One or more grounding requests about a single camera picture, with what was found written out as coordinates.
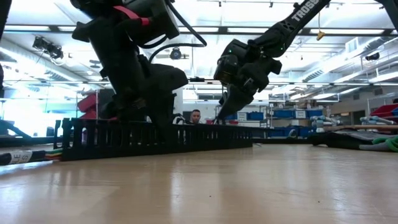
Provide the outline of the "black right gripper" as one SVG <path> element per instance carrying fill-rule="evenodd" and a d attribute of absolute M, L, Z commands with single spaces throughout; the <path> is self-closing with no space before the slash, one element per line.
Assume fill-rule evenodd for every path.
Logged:
<path fill-rule="evenodd" d="M 282 63 L 273 58 L 259 58 L 238 68 L 234 85 L 228 84 L 219 104 L 218 119 L 235 114 L 253 101 L 251 93 L 261 92 L 269 84 L 270 73 L 279 74 Z"/>

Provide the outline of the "wooden workbench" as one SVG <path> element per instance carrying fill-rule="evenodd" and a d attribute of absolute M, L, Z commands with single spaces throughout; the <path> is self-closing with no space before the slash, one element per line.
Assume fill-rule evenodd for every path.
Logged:
<path fill-rule="evenodd" d="M 325 131 L 337 131 L 341 129 L 376 129 L 378 131 L 398 131 L 398 125 L 343 125 L 325 126 Z"/>

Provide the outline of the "blue storage bins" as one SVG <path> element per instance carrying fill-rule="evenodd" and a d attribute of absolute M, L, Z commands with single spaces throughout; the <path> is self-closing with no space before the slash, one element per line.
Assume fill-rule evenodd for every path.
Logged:
<path fill-rule="evenodd" d="M 270 128 L 269 138 L 287 137 L 294 130 L 298 138 L 307 138 L 315 132 L 310 118 L 323 116 L 322 110 L 267 110 L 239 112 L 226 117 L 227 124 L 254 123 L 258 128 Z"/>

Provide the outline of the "black sleeve with white label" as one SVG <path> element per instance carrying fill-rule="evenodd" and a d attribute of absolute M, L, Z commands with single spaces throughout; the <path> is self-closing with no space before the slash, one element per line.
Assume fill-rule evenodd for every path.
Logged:
<path fill-rule="evenodd" d="M 43 161 L 46 151 L 12 151 L 0 154 L 0 166 Z"/>

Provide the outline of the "long light bar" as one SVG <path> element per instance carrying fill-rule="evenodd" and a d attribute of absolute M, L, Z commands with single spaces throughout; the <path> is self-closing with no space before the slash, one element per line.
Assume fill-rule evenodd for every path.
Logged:
<path fill-rule="evenodd" d="M 193 28 L 196 32 L 203 35 L 260 35 L 263 34 L 268 27 L 238 27 L 238 26 L 209 26 Z M 4 33 L 72 33 L 75 26 L 39 26 L 39 25 L 6 25 Z M 315 36 L 319 31 L 324 32 L 327 36 L 365 36 L 365 37 L 398 37 L 398 31 L 395 29 L 349 29 L 349 28 L 314 28 L 305 27 L 298 32 L 301 36 Z"/>

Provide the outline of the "grey blue rolled tube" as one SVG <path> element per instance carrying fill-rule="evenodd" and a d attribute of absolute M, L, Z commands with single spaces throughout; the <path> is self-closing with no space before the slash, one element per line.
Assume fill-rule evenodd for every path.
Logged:
<path fill-rule="evenodd" d="M 395 121 L 380 118 L 378 116 L 369 116 L 360 118 L 362 125 L 396 125 Z"/>
<path fill-rule="evenodd" d="M 314 128 L 322 128 L 324 126 L 339 126 L 341 125 L 341 121 L 338 119 L 333 119 L 330 117 L 322 116 L 312 116 L 310 118 L 312 121 L 312 126 Z"/>

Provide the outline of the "red storage bin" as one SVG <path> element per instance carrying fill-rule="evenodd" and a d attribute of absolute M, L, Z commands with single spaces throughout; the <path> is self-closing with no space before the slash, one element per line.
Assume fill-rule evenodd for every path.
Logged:
<path fill-rule="evenodd" d="M 380 118 L 389 118 L 398 116 L 398 103 L 383 105 L 378 109 L 374 110 L 370 114 L 371 116 L 378 116 Z"/>

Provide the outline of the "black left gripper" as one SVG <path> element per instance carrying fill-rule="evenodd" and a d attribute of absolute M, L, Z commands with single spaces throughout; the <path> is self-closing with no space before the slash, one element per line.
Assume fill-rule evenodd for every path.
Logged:
<path fill-rule="evenodd" d="M 109 78 L 114 95 L 99 107 L 103 119 L 146 121 L 158 126 L 174 119 L 174 90 L 188 83 L 183 71 L 170 65 L 150 64 L 134 72 L 122 72 Z"/>

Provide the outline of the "black slotted cable duct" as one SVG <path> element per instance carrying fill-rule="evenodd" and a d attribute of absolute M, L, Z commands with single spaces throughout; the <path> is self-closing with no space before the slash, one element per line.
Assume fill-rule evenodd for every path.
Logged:
<path fill-rule="evenodd" d="M 251 147 L 254 128 L 173 124 L 165 135 L 148 122 L 65 118 L 55 122 L 62 136 L 54 148 L 62 161 L 149 156 Z"/>

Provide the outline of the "white building column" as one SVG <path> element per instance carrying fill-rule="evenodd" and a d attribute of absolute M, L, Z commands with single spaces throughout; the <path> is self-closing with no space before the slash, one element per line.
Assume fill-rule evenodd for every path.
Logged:
<path fill-rule="evenodd" d="M 174 112 L 173 114 L 183 114 L 183 88 L 178 88 L 173 91 L 176 94 L 174 98 Z"/>

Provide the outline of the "yellow hanging pendant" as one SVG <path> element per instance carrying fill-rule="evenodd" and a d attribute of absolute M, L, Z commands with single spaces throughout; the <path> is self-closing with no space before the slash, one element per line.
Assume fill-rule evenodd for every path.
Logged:
<path fill-rule="evenodd" d="M 325 7 L 326 0 L 322 0 L 322 6 L 320 11 Z M 321 40 L 325 36 L 325 33 L 321 30 L 321 12 L 318 13 L 318 34 L 317 34 L 317 41 Z"/>

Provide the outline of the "black aluminium table frame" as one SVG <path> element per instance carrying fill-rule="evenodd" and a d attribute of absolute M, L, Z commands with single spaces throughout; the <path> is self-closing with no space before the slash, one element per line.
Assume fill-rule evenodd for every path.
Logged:
<path fill-rule="evenodd" d="M 0 136 L 0 148 L 6 147 L 21 147 L 21 146 L 34 146 L 34 145 L 43 145 L 43 144 L 53 144 L 61 143 L 61 137 L 32 137 L 30 139 L 26 138 L 14 138 L 10 136 Z M 310 144 L 309 139 L 291 139 L 291 138 L 276 138 L 276 139 L 261 139 L 254 138 L 252 139 L 253 143 L 261 143 L 261 144 Z"/>

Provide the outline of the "red bin shelving rack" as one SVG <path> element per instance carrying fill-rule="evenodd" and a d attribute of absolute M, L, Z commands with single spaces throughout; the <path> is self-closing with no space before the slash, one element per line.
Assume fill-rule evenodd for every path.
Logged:
<path fill-rule="evenodd" d="M 84 99 L 77 103 L 77 108 L 83 114 L 81 119 L 97 119 L 98 113 L 98 96 L 96 93 L 87 95 Z"/>

